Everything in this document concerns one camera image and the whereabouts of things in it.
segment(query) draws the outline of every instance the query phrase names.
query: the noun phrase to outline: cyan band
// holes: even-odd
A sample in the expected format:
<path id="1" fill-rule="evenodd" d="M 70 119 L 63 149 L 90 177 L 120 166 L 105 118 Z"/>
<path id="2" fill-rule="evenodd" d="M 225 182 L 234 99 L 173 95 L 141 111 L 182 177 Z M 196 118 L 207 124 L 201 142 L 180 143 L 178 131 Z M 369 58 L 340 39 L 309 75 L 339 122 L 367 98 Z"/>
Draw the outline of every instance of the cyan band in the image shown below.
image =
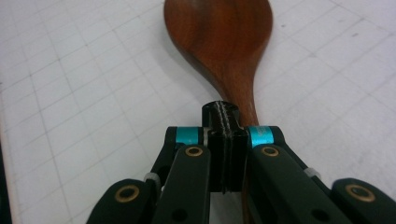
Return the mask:
<path id="1" fill-rule="evenodd" d="M 260 144 L 273 144 L 274 136 L 268 126 L 248 126 L 251 139 L 251 148 Z"/>
<path id="2" fill-rule="evenodd" d="M 198 127 L 177 127 L 176 142 L 185 145 L 197 145 Z"/>

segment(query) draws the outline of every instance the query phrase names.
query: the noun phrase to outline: reddish-brown wood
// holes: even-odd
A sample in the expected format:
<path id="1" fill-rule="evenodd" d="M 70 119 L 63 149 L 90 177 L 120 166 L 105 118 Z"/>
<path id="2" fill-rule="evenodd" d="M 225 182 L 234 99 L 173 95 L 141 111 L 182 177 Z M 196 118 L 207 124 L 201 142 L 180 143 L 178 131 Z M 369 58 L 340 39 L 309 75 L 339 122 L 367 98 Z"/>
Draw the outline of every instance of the reddish-brown wood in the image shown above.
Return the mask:
<path id="1" fill-rule="evenodd" d="M 253 79 L 272 30 L 267 0 L 166 0 L 164 17 L 183 56 L 239 106 L 241 126 L 258 125 Z"/>

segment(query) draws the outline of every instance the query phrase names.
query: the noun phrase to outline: grid paper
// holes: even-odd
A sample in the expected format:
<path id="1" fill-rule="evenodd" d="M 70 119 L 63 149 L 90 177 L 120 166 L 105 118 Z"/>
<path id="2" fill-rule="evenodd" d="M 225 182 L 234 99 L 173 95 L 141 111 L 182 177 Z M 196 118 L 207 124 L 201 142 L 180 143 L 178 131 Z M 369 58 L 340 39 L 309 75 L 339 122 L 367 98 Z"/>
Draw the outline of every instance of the grid paper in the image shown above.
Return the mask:
<path id="1" fill-rule="evenodd" d="M 396 199 L 396 2 L 270 3 L 260 124 L 279 126 L 328 187 L 356 177 Z M 174 48 L 163 0 L 0 0 L 0 28 L 15 223 L 85 223 L 111 184 L 149 171 L 168 126 L 200 126 L 220 99 Z M 210 223 L 240 223 L 221 198 Z"/>

